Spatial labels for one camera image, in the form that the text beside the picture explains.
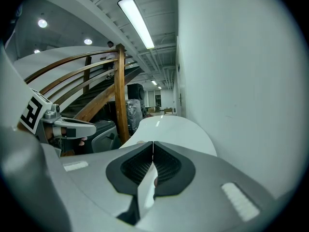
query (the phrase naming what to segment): white wall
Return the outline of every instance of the white wall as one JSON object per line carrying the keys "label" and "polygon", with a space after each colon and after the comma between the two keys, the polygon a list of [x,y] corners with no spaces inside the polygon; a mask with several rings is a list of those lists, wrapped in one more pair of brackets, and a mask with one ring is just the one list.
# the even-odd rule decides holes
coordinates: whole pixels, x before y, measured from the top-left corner
{"label": "white wall", "polygon": [[148,94],[148,91],[145,91],[145,106],[149,106],[149,94]]}
{"label": "white wall", "polygon": [[16,51],[16,33],[14,33],[9,39],[5,51],[12,63],[17,60],[18,56]]}
{"label": "white wall", "polygon": [[174,93],[171,89],[162,89],[161,91],[161,109],[175,107]]}
{"label": "white wall", "polygon": [[32,91],[14,69],[0,41],[0,121],[3,127],[16,127],[32,97]]}
{"label": "white wall", "polygon": [[187,118],[186,116],[186,78],[184,73],[183,52],[179,44],[179,37],[177,36],[177,48],[176,48],[176,68],[177,68],[177,88],[179,93],[179,109],[178,116]]}
{"label": "white wall", "polygon": [[148,91],[148,105],[150,107],[154,107],[155,106],[155,95],[154,95],[155,91]]}
{"label": "white wall", "polygon": [[[77,54],[85,53],[85,52],[93,52],[93,51],[99,51],[99,50],[107,50],[108,47],[98,47],[98,46],[70,46],[70,47],[62,47],[62,48],[55,48],[47,51],[43,51],[37,54],[32,54],[27,57],[21,58],[14,62],[14,67],[17,70],[17,72],[21,75],[23,79],[28,77],[29,75],[33,74],[34,72],[40,70],[41,68],[54,63],[58,60],[71,57]],[[101,55],[94,55],[92,56],[91,63],[99,62],[100,58],[104,56],[104,54]],[[70,73],[78,68],[81,68],[85,66],[85,58],[81,58],[66,64],[63,64],[59,67],[56,67],[55,69],[43,74],[42,76],[38,77],[37,79],[33,80],[31,83],[29,83],[29,86],[33,89],[36,89],[40,91],[42,88],[50,84],[51,82],[55,81],[56,79],[62,77],[63,75]],[[101,67],[94,67],[92,71],[100,69]],[[96,72],[94,74],[91,74],[90,77],[99,74],[100,72]],[[73,76],[72,78],[69,78],[67,81],[62,82],[61,84],[57,85],[54,89],[47,92],[44,96],[49,97],[51,94],[53,94],[56,90],[63,87],[67,83],[71,82],[72,80],[76,79],[77,77],[83,75],[84,73],[80,73],[76,76]],[[94,85],[102,81],[102,79],[99,79],[93,83],[91,83],[89,86],[92,88]],[[78,84],[82,83],[83,80],[80,79],[79,81],[76,81],[75,83],[69,85],[66,87],[63,91],[59,92],[57,95],[55,95],[51,101],[55,102],[58,98],[60,98],[62,95],[64,95],[66,92],[68,92],[73,87],[77,86]],[[67,99],[64,103],[61,104],[60,109],[63,111],[70,103],[72,103],[75,99],[77,99],[79,96],[83,94],[83,90],[78,91],[74,95],[72,95],[69,99]]]}
{"label": "white wall", "polygon": [[174,99],[174,107],[176,109],[176,114],[181,116],[181,108],[180,108],[180,97],[178,92],[178,79],[177,79],[177,71],[174,74],[174,86],[173,86],[173,99]]}
{"label": "white wall", "polygon": [[178,0],[186,116],[275,197],[308,156],[308,52],[278,0]]}

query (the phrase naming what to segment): recessed light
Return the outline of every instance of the recessed light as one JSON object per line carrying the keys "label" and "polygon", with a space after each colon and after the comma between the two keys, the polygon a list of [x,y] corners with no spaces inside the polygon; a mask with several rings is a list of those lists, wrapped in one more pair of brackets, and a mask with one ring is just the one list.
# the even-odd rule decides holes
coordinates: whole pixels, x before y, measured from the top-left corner
{"label": "recessed light", "polygon": [[91,40],[91,39],[85,39],[85,40],[84,40],[84,43],[85,43],[85,44],[92,44],[92,40]]}
{"label": "recessed light", "polygon": [[45,20],[39,20],[38,25],[41,28],[45,28],[47,26],[47,22]]}
{"label": "recessed light", "polygon": [[153,40],[150,37],[146,24],[136,6],[134,0],[120,0],[118,1],[119,7],[126,14],[127,18],[135,28],[147,49],[154,48]]}

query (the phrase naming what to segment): ceiling pipe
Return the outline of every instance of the ceiling pipe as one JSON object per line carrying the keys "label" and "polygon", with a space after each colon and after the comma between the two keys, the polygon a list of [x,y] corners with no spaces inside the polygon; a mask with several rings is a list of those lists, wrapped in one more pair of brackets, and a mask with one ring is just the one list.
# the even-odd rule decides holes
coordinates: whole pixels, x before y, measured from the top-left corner
{"label": "ceiling pipe", "polygon": [[167,84],[168,89],[169,89],[169,84],[168,84],[168,80],[167,80],[167,78],[166,78],[166,74],[165,74],[165,70],[164,70],[164,68],[163,68],[162,70],[163,70],[163,73],[164,73],[164,77],[165,77],[166,84]]}
{"label": "ceiling pipe", "polygon": [[159,67],[159,64],[158,64],[158,62],[156,61],[156,59],[155,59],[155,55],[154,55],[154,52],[152,51],[152,49],[150,49],[150,53],[151,53],[151,56],[153,57],[153,59],[154,59],[154,62],[155,62],[155,64],[156,64],[156,66],[157,66],[157,68],[158,68],[158,70],[160,71],[160,73],[161,73],[161,70],[160,70],[160,67]]}
{"label": "ceiling pipe", "polygon": [[146,57],[148,58],[149,62],[152,64],[154,70],[158,72],[159,70],[158,70],[158,68],[157,68],[157,66],[156,66],[156,64],[155,64],[155,62],[154,62],[153,59],[151,58],[150,54],[147,54]]}
{"label": "ceiling pipe", "polygon": [[[176,47],[175,46],[171,46],[169,48],[159,49],[158,52],[164,52],[164,51],[169,51],[169,50],[176,50]],[[145,54],[148,54],[148,53],[149,53],[149,51],[138,53],[138,56],[145,55]]]}
{"label": "ceiling pipe", "polygon": [[160,87],[162,88],[162,87],[166,87],[166,85],[164,84],[164,82],[160,82],[161,84],[160,84]]}
{"label": "ceiling pipe", "polygon": [[174,74],[175,71],[171,71],[171,74],[170,74],[170,81],[172,83],[172,89],[174,89],[174,82],[173,82],[173,74]]}
{"label": "ceiling pipe", "polygon": [[174,70],[175,68],[176,68],[175,65],[165,66],[165,67],[162,68],[162,70],[164,72],[164,77],[165,77],[165,80],[167,81],[167,85],[169,86],[169,89],[170,89],[170,83],[168,82],[169,81],[169,73],[167,72],[168,77],[166,77],[165,70]]}
{"label": "ceiling pipe", "polygon": [[170,80],[169,80],[169,69],[166,70],[166,74],[168,76],[168,81],[169,81],[169,89],[171,89],[171,86],[170,86]]}
{"label": "ceiling pipe", "polygon": [[176,43],[167,43],[167,44],[159,44],[155,46],[155,49],[164,48],[164,47],[171,47],[176,46]]}
{"label": "ceiling pipe", "polygon": [[175,33],[170,33],[170,34],[167,34],[163,37],[163,39],[161,40],[161,44],[163,43],[163,41],[165,40],[166,37],[169,37],[169,36],[172,36],[172,35],[175,35]]}

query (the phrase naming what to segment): wooden handrail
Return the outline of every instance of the wooden handrail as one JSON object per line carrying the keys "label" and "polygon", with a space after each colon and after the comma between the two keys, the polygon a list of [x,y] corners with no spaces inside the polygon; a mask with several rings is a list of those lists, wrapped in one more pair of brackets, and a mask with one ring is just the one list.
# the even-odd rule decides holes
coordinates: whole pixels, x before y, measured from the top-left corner
{"label": "wooden handrail", "polygon": [[111,53],[111,52],[118,52],[118,51],[117,50],[106,50],[106,51],[87,52],[87,53],[82,53],[82,54],[75,55],[75,56],[72,56],[72,57],[68,57],[68,58],[59,60],[55,63],[52,63],[50,65],[47,65],[46,67],[44,67],[44,68],[38,70],[37,72],[31,74],[30,76],[28,76],[24,81],[27,84],[29,84],[34,79],[38,78],[39,76],[43,75],[44,73],[62,65],[62,64],[65,64],[65,63],[68,63],[68,62],[71,62],[71,61],[74,61],[74,60],[77,60],[77,59],[80,59],[80,58],[84,58],[84,57],[87,57],[87,56],[103,54],[103,53]]}
{"label": "wooden handrail", "polygon": [[105,60],[105,61],[102,61],[102,62],[98,62],[98,63],[94,63],[94,64],[90,64],[90,65],[87,65],[85,67],[81,67],[73,72],[70,72],[60,78],[58,78],[57,80],[53,81],[52,83],[50,83],[49,85],[47,85],[45,88],[43,88],[40,93],[42,95],[46,94],[48,91],[50,91],[52,88],[56,87],[59,83],[62,83],[63,81],[69,79],[70,77],[72,76],[75,76],[77,75],[78,73],[80,72],[83,72],[85,70],[88,70],[88,69],[91,69],[91,68],[94,68],[96,66],[99,66],[101,64],[105,64],[105,63],[109,63],[109,62],[114,62],[114,61],[117,61],[117,59],[108,59],[108,60]]}
{"label": "wooden handrail", "polygon": [[[137,68],[125,76],[125,85],[127,85],[134,77],[140,74],[143,70]],[[112,84],[106,90],[99,93],[91,102],[89,102],[77,115],[75,119],[80,119],[89,122],[98,111],[114,96],[115,85]]]}
{"label": "wooden handrail", "polygon": [[[95,71],[90,72],[90,74],[93,74],[94,72],[98,72],[98,71],[101,71],[101,70],[102,70],[102,69],[97,69],[97,70],[95,70]],[[55,91],[53,94],[51,94],[47,99],[50,100],[50,99],[53,98],[56,94],[58,94],[60,91],[64,90],[67,86],[71,85],[72,83],[75,83],[76,81],[78,81],[78,80],[80,80],[80,79],[82,79],[82,78],[84,78],[83,75],[80,76],[80,77],[78,77],[78,78],[76,78],[76,79],[74,79],[73,81],[69,82],[68,84],[65,84],[63,87],[61,87],[60,89],[58,89],[57,91]]]}
{"label": "wooden handrail", "polygon": [[[91,64],[91,56],[86,57],[85,66]],[[90,69],[84,71],[84,82],[88,81],[90,78]],[[85,94],[89,90],[89,85],[84,87],[83,93]]]}
{"label": "wooden handrail", "polygon": [[[92,71],[92,72],[90,72],[90,74],[93,74],[94,72],[97,72],[97,71],[101,71],[101,69],[97,69],[97,70],[95,70],[95,71]],[[84,78],[84,76],[80,76],[80,77],[74,79],[73,81],[69,82],[68,84],[64,85],[63,87],[59,88],[57,91],[55,91],[53,94],[51,94],[47,99],[50,100],[50,99],[53,98],[56,94],[58,94],[60,91],[64,90],[67,86],[71,85],[72,83],[74,83],[74,82],[76,82],[76,81],[78,81],[78,80],[80,80],[80,79],[82,79],[82,78]]]}
{"label": "wooden handrail", "polygon": [[115,69],[112,69],[112,70],[103,72],[103,73],[101,73],[99,75],[96,75],[96,76],[90,78],[88,81],[83,82],[83,83],[77,85],[76,87],[72,88],[70,91],[66,92],[63,96],[61,96],[54,103],[58,104],[58,105],[61,105],[64,101],[66,101],[69,97],[71,97],[77,91],[81,90],[82,88],[84,88],[85,86],[89,85],[90,83],[92,83],[92,82],[94,82],[94,81],[96,81],[96,80],[106,76],[107,74],[114,72],[114,71],[115,71]]}

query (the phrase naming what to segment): ceiling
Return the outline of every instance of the ceiling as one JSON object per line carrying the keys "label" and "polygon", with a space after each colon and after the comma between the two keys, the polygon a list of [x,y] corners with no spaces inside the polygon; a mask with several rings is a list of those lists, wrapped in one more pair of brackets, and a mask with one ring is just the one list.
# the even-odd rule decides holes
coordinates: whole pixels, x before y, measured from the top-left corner
{"label": "ceiling", "polygon": [[[155,80],[163,89],[172,86],[172,71],[175,69],[176,35],[178,28],[176,0],[135,0],[154,42],[155,49],[147,50],[139,35],[118,6],[119,0],[78,0],[81,4],[91,4],[92,11],[99,11],[99,17],[108,17],[107,24],[118,31],[120,39],[126,39],[136,51],[139,65],[149,70],[133,79],[141,83],[145,90],[156,88]],[[84,39],[90,38],[94,46],[106,46],[108,35],[100,33],[100,27],[87,21],[87,16],[76,16],[68,8],[61,8],[47,0],[27,0],[23,4],[23,13],[16,27],[20,58],[32,54],[34,49],[45,50],[50,47],[84,45]],[[45,19],[48,27],[38,27],[39,19]]]}
{"label": "ceiling", "polygon": [[[38,21],[44,19],[48,26],[40,28]],[[86,38],[92,46],[107,46],[108,39],[86,22],[46,0],[26,0],[16,28],[18,58],[51,48],[85,45]]]}

